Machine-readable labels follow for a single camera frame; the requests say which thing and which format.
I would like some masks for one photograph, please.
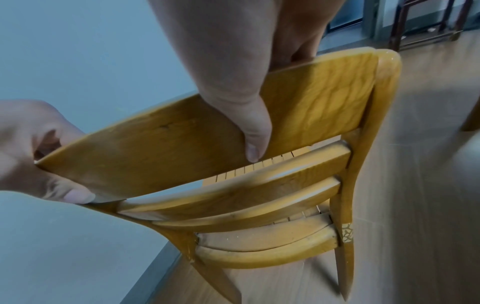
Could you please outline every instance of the fingernail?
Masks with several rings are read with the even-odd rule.
[[[87,204],[95,199],[95,194],[84,191],[72,189],[63,197],[63,202],[70,204]]]
[[[250,163],[256,163],[259,161],[259,150],[251,143],[246,143],[246,158]]]

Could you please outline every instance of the wooden floor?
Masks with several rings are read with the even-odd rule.
[[[397,99],[355,189],[350,303],[480,302],[480,32],[401,52]],[[342,303],[334,253],[227,270],[244,303]],[[182,261],[152,301],[227,303]]]

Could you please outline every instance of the hand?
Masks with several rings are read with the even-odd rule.
[[[0,101],[0,190],[65,203],[93,201],[95,195],[84,186],[34,164],[82,135],[46,102]]]
[[[246,158],[272,133],[260,88],[270,68],[315,57],[345,0],[149,0],[203,99],[245,134]]]

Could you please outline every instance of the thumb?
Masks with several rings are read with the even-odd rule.
[[[8,190],[22,192],[38,198],[72,204],[86,204],[95,195],[86,187],[66,178],[43,171],[34,164],[17,166],[10,177]]]
[[[247,102],[208,102],[235,123],[245,135],[245,155],[256,163],[265,154],[272,134],[272,122],[260,95]]]

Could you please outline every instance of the chair backrest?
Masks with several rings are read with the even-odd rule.
[[[353,196],[399,72],[395,52],[360,48],[269,73],[261,96],[273,134],[264,160],[336,135],[344,140],[200,189],[119,202],[249,165],[241,132],[199,95],[86,135],[38,166],[85,185],[99,202],[116,201],[113,210],[120,214],[161,227],[215,232],[262,226],[339,193]],[[337,207],[334,222],[348,222],[342,217],[351,217],[349,200],[350,215]]]

